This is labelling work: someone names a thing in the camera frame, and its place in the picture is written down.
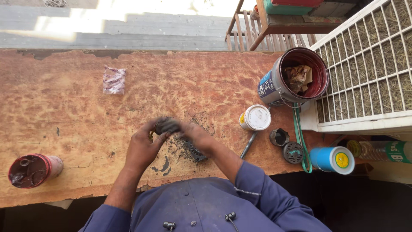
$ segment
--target crumpled paper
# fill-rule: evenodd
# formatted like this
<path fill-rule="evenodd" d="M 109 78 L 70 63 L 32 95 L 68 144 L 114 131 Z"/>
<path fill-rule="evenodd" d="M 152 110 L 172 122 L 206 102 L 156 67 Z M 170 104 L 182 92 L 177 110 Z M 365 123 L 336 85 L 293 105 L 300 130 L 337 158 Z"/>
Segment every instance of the crumpled paper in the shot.
<path fill-rule="evenodd" d="M 103 93 L 124 94 L 125 79 L 126 69 L 110 68 L 107 65 L 104 65 Z"/>
<path fill-rule="evenodd" d="M 294 93 L 305 92 L 307 85 L 312 82 L 312 68 L 307 65 L 287 67 L 283 70 L 285 82 Z"/>

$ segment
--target white lid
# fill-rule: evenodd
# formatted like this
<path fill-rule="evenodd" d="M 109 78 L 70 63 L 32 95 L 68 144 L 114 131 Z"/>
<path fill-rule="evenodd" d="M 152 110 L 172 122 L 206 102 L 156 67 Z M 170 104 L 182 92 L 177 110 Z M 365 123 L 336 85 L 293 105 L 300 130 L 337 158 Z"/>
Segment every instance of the white lid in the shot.
<path fill-rule="evenodd" d="M 346 147 L 335 147 L 330 156 L 332 168 L 340 174 L 348 175 L 355 168 L 355 159 L 353 154 Z"/>
<path fill-rule="evenodd" d="M 246 110 L 245 119 L 253 130 L 264 130 L 270 125 L 271 116 L 269 110 L 263 105 L 252 105 Z"/>

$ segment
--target blue sleeve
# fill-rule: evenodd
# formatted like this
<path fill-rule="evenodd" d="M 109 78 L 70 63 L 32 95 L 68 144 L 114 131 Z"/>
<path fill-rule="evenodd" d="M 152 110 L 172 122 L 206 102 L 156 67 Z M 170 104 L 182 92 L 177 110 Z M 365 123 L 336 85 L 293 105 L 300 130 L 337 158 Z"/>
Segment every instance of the blue sleeve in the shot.
<path fill-rule="evenodd" d="M 302 205 L 272 181 L 265 172 L 246 161 L 236 175 L 235 188 L 239 196 L 250 201 L 284 231 L 330 232 L 313 216 L 312 210 Z"/>
<path fill-rule="evenodd" d="M 101 205 L 79 232 L 129 232 L 131 214 L 123 209 Z"/>

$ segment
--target blue plastic container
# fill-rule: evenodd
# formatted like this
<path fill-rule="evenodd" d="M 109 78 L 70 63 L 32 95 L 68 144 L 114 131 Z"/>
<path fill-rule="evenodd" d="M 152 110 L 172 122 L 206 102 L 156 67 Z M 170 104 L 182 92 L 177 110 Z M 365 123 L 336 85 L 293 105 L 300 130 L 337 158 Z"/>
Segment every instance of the blue plastic container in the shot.
<path fill-rule="evenodd" d="M 312 165 L 325 172 L 347 175 L 355 168 L 355 159 L 345 147 L 315 147 L 309 156 Z"/>

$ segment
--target sunlight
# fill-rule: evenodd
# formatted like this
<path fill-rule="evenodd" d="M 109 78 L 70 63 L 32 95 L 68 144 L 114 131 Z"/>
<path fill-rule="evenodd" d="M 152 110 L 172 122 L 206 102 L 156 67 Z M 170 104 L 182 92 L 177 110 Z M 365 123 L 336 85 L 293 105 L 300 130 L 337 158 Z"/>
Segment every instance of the sunlight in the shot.
<path fill-rule="evenodd" d="M 96 9 L 71 8 L 69 17 L 37 17 L 32 31 L 0 30 L 22 36 L 64 42 L 76 40 L 76 33 L 104 33 L 105 20 L 127 22 L 130 14 L 185 14 L 233 17 L 239 0 L 99 0 Z M 245 0 L 242 9 L 252 9 L 255 0 Z"/>

